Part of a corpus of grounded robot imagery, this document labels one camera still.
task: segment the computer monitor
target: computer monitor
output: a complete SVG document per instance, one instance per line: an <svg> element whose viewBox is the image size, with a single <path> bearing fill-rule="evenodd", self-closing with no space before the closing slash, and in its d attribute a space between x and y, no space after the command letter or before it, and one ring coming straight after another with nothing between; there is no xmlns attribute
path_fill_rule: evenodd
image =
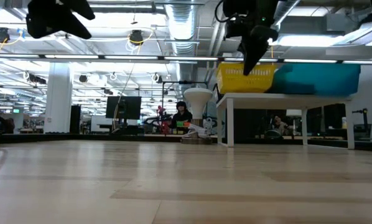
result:
<svg viewBox="0 0 372 224"><path fill-rule="evenodd" d="M107 97L106 118L120 119L140 119L142 97L140 96L122 96L118 103L119 96ZM118 116L114 112L118 105Z"/></svg>

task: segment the black hair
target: black hair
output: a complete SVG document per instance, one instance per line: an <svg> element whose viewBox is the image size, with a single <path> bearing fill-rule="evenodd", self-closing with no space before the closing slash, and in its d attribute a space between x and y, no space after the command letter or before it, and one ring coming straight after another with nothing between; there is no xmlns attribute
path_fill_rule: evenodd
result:
<svg viewBox="0 0 372 224"><path fill-rule="evenodd" d="M187 105L183 101L179 101L178 103L176 103L176 109L178 109L179 106L183 106L185 110L187 109Z"/></svg>

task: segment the teal bin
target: teal bin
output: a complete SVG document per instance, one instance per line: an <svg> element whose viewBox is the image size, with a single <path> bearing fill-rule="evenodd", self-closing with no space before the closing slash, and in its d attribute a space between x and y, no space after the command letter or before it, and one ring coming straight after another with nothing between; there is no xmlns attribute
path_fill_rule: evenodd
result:
<svg viewBox="0 0 372 224"><path fill-rule="evenodd" d="M282 66L270 93L348 96L358 91L360 65L295 63Z"/></svg>

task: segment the ceiling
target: ceiling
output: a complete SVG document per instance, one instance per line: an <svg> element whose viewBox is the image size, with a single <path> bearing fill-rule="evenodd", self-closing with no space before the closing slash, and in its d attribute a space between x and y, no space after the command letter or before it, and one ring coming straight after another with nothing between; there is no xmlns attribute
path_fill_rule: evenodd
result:
<svg viewBox="0 0 372 224"><path fill-rule="evenodd" d="M96 4L102 1L90 1ZM111 4L123 4L124 1L110 1ZM223 40L224 32L213 14L218 0L198 1L197 28L193 44L197 47L194 56L232 55L237 53L239 38ZM291 10L281 24L281 38L272 43L264 57L267 58L312 58L335 60L369 60L372 58L371 39L354 44L358 35L364 35L365 30L359 29L358 21L370 13L367 8L369 0L352 1L301 1ZM146 2L137 1L141 6ZM3 54L75 54L75 55L173 55L174 50L169 30L169 19L165 14L150 13L118 13L115 7L101 6L93 8L96 19L88 21L76 14L77 18L92 34L90 40L82 40L64 32L41 39L33 39L26 30L26 7L0 7L0 27L9 28L11 40L9 45L0 44ZM132 30L142 30L145 41L140 47L132 47L128 35ZM49 81L49 61L25 61L0 58L0 85L13 88L0 88L1 108L12 106L26 107L30 114L41 114L46 104L46 85L38 88L21 88L35 86L29 83L25 71ZM199 63L195 72L195 81L204 81L207 76L207 66ZM179 67L176 63L103 63L103 62L71 62L74 72L73 104L82 105L83 112L89 114L105 113L105 97L102 90L87 90L85 87L106 86L113 88L114 95L120 95L127 77L129 82L123 95L142 96L146 103L143 108L146 114L155 114L162 95L162 85L152 81L154 74L163 80L179 81ZM79 81L80 75L88 76L88 82ZM170 112L175 112L175 102L182 97L177 85L170 88L165 104Z"/></svg>

